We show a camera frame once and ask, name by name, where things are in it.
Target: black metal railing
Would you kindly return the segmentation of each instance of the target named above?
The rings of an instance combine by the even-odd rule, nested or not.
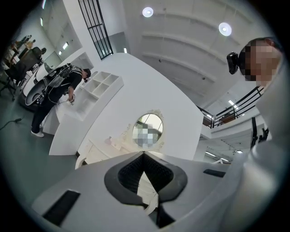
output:
[[[243,116],[243,114],[255,107],[255,102],[262,96],[261,92],[263,89],[263,87],[255,87],[234,105],[228,107],[215,116],[198,107],[204,115],[203,124],[210,128],[214,128]]]
[[[101,58],[113,54],[98,0],[78,0],[87,29]]]

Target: cable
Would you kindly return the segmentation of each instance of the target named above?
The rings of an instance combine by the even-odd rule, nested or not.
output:
[[[5,124],[3,127],[0,128],[0,130],[4,129],[4,128],[5,128],[5,127],[10,123],[10,122],[18,123],[18,122],[21,121],[22,119],[24,119],[24,117],[22,117],[22,118],[17,118],[17,119],[15,119],[15,120],[8,121],[8,122],[6,122],[6,124]]]

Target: black chair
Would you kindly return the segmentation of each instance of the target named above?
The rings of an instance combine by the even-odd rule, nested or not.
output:
[[[20,81],[22,81],[25,78],[26,75],[26,65],[22,62],[17,62],[15,65],[13,65],[11,68],[5,70],[5,73],[7,74],[6,82],[1,82],[4,84],[4,86],[0,89],[0,96],[1,92],[4,89],[8,89],[10,94],[12,95],[12,100],[15,100],[15,92],[16,87],[14,84],[14,80],[16,81],[16,84],[18,84]]]

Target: round mirror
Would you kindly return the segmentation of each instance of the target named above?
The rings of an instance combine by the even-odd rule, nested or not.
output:
[[[133,129],[133,140],[142,148],[150,148],[162,135],[163,123],[155,114],[146,114],[138,119]]]

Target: round ceiling light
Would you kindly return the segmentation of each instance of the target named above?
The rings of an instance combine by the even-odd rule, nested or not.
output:
[[[153,15],[153,9],[151,7],[146,7],[143,9],[142,14],[146,17],[149,18]]]
[[[229,36],[232,33],[232,28],[227,23],[221,23],[218,26],[219,32],[224,36]]]

